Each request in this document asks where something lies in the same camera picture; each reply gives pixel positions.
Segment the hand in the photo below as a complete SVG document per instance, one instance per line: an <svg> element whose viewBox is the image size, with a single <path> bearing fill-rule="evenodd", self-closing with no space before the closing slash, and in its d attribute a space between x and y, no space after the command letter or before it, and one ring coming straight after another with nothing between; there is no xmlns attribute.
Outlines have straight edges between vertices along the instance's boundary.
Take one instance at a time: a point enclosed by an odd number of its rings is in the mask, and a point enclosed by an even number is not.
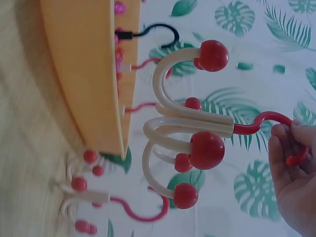
<svg viewBox="0 0 316 237"><path fill-rule="evenodd" d="M278 209L287 224L304 237L316 236L316 126L293 121L273 126L269 163ZM285 159L296 154L299 144L310 148L301 166L289 167Z"/></svg>

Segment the finger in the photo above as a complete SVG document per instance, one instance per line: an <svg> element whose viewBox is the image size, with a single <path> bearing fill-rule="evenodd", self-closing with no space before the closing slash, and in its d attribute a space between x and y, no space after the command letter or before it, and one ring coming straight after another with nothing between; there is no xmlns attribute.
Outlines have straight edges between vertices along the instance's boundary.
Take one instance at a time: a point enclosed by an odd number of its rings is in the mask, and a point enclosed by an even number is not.
<svg viewBox="0 0 316 237"><path fill-rule="evenodd" d="M290 145L289 137L286 133L285 126L282 124L274 125L271 129L271 135L278 137L283 149L284 158L292 155L292 148Z"/></svg>
<svg viewBox="0 0 316 237"><path fill-rule="evenodd" d="M303 125L299 120L294 120L291 131L295 141L312 148L313 140L316 137L316 126Z"/></svg>
<svg viewBox="0 0 316 237"><path fill-rule="evenodd" d="M273 126L271 134L280 140L284 155L283 162L285 162L286 157L294 154L293 146L291 145L291 140L294 143L294 137L291 134L291 129L285 124L277 124ZM292 181L306 176L306 173L300 167L288 167L287 170Z"/></svg>
<svg viewBox="0 0 316 237"><path fill-rule="evenodd" d="M275 188L276 197L292 181L288 172L288 167L284 162L284 154L281 141L278 137L272 136L269 139L269 165Z"/></svg>

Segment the multi-hook hanger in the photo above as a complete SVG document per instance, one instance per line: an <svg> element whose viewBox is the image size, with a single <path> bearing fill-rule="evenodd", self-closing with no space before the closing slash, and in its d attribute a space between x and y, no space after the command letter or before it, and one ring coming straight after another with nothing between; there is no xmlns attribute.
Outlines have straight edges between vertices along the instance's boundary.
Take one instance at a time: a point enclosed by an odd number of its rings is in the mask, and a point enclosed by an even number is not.
<svg viewBox="0 0 316 237"><path fill-rule="evenodd" d="M141 37L141 36L148 34L148 32L155 27L166 27L166 28L170 29L174 34L173 42L161 46L162 48L169 48L169 47L175 45L177 42L179 42L180 35L177 32L177 30L174 27L167 25L167 24L164 24L164 23L157 23L157 24L150 25L143 32L140 32L140 33L134 33L132 31L115 31L115 34L117 35L119 40L131 40L134 37Z"/></svg>
<svg viewBox="0 0 316 237"><path fill-rule="evenodd" d="M149 158L159 145L168 150L178 152L175 158L162 153L154 154L161 160L173 164L180 172L188 172L192 167L197 169L212 169L223 159L225 146L221 139L230 138L233 134L250 135L256 133L261 123L274 120L291 126L292 120L277 112L267 111L259 114L253 124L244 125L235 123L231 116L204 112L201 101L191 97L183 104L175 103L166 93L164 79L168 70L182 61L193 61L200 70L217 72L228 63L228 50L220 42L208 40L200 48L184 48L167 55L162 59L153 75L153 88L159 103L157 112L164 117L154 118L144 124L144 133L149 142L145 146L142 158L142 167L148 184L160 195L172 198L173 204L179 209L194 206L198 200L197 189L188 183L182 183L174 190L160 185L153 177ZM174 133L193 134L190 142L180 141L168 135ZM289 166L300 165L307 158L309 149L301 147L297 155L289 156L284 161Z"/></svg>

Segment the red hook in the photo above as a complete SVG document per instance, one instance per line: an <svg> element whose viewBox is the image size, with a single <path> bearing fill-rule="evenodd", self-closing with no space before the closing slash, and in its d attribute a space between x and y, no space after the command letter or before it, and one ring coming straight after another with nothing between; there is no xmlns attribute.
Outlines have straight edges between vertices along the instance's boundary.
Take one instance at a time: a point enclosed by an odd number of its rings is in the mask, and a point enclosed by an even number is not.
<svg viewBox="0 0 316 237"><path fill-rule="evenodd" d="M127 213L127 215L136 220L136 221L140 221L140 222L153 222L153 221L158 221L160 220L161 218L163 218L167 213L168 213L168 210L169 210L169 206L170 206L170 203L169 203L169 199L167 197L164 197L162 195L160 195L161 198L162 198L162 210L161 212L155 216L155 217L151 217L151 218L145 218L145 217L140 217L138 215L136 215L129 207L128 203L126 201L124 201L123 199L121 198L118 198L118 197L111 197L110 198L110 201L113 201L113 202L118 202L120 203L125 212Z"/></svg>
<svg viewBox="0 0 316 237"><path fill-rule="evenodd" d="M240 134L240 135L254 134L257 131L259 131L261 124L267 120L273 120L279 123L283 123L289 127L291 127L291 124L292 124L292 120L289 119L287 116L282 115L277 112L273 112L273 111L266 111L266 112L260 113L254 119L252 124L244 125L244 124L235 123L233 133ZM302 162L306 160L308 152L309 152L308 147L302 147L300 149L300 152L297 155L288 156L286 158L286 164L288 166L297 166L297 165L302 164Z"/></svg>

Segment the red ball end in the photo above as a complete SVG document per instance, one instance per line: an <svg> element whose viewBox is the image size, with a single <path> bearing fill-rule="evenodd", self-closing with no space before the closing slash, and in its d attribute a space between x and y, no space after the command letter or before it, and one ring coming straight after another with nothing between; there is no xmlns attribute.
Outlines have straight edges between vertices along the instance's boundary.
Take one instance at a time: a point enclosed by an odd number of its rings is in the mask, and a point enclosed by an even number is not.
<svg viewBox="0 0 316 237"><path fill-rule="evenodd" d="M97 161L97 154L95 151L93 150L86 150L83 153L83 159L85 162L87 162L88 164L92 164L95 163Z"/></svg>
<svg viewBox="0 0 316 237"><path fill-rule="evenodd" d="M186 100L185 107L194 110L202 110L202 103L199 99L195 97L190 97Z"/></svg>
<svg viewBox="0 0 316 237"><path fill-rule="evenodd" d="M217 72L226 67L228 59L228 50L222 43L216 40L207 40L201 45L198 65L209 72Z"/></svg>
<svg viewBox="0 0 316 237"><path fill-rule="evenodd" d="M92 206L95 207L95 208L101 208L103 206L103 203L96 203L96 202L93 202L92 203Z"/></svg>
<svg viewBox="0 0 316 237"><path fill-rule="evenodd" d="M87 191L88 184L87 181L82 177L73 178L71 181L71 187L77 192Z"/></svg>
<svg viewBox="0 0 316 237"><path fill-rule="evenodd" d="M80 233L88 233L89 232L89 224L86 221L80 220L80 221L76 221L75 223L75 229L76 231L80 232Z"/></svg>
<svg viewBox="0 0 316 237"><path fill-rule="evenodd" d="M88 233L89 233L90 235L94 236L94 235L96 235L96 234L98 233L98 228L97 228L95 225L91 224L91 225L89 226L89 231L88 231Z"/></svg>
<svg viewBox="0 0 316 237"><path fill-rule="evenodd" d="M197 169L212 169L223 159L225 146L222 139L209 131L197 132L191 137L189 161Z"/></svg>
<svg viewBox="0 0 316 237"><path fill-rule="evenodd" d="M92 173L95 176L101 176L104 173L104 169L100 165L96 165L95 167L92 168Z"/></svg>
<svg viewBox="0 0 316 237"><path fill-rule="evenodd" d="M184 153L177 154L174 168L179 173L190 171L190 169L192 169L192 165L189 162L189 155Z"/></svg>
<svg viewBox="0 0 316 237"><path fill-rule="evenodd" d="M193 64L194 64L194 66L195 66L197 69L199 69L199 70L204 70L204 68L201 67L200 64L199 64L199 58L195 58L195 59L193 60Z"/></svg>
<svg viewBox="0 0 316 237"><path fill-rule="evenodd" d="M179 209L193 207L197 201L198 191L193 185L182 183L175 187L173 204Z"/></svg>

